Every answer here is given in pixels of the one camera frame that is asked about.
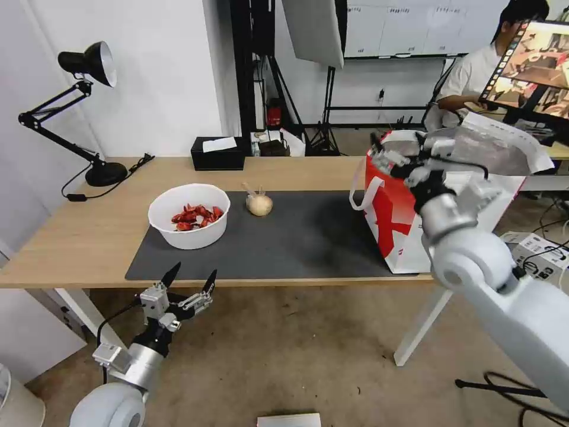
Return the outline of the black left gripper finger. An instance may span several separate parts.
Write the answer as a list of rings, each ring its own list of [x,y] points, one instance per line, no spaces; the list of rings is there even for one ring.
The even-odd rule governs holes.
[[[162,279],[159,282],[153,284],[151,290],[155,292],[166,293],[169,290],[170,286],[175,281],[180,268],[181,268],[181,262],[176,263],[170,270],[168,270],[163,275]]]
[[[215,269],[206,280],[202,290],[177,303],[177,318],[193,318],[207,309],[213,301],[213,292],[218,270]]]

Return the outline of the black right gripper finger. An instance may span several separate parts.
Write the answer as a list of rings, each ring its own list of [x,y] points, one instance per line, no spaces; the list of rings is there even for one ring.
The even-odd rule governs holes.
[[[369,159],[375,168],[393,178],[408,178],[411,174],[411,159],[386,147],[387,143],[402,142],[398,131],[370,134]]]
[[[430,148],[426,147],[425,134],[415,131],[414,136],[417,142],[418,152],[413,156],[416,162],[426,162],[430,158]]]

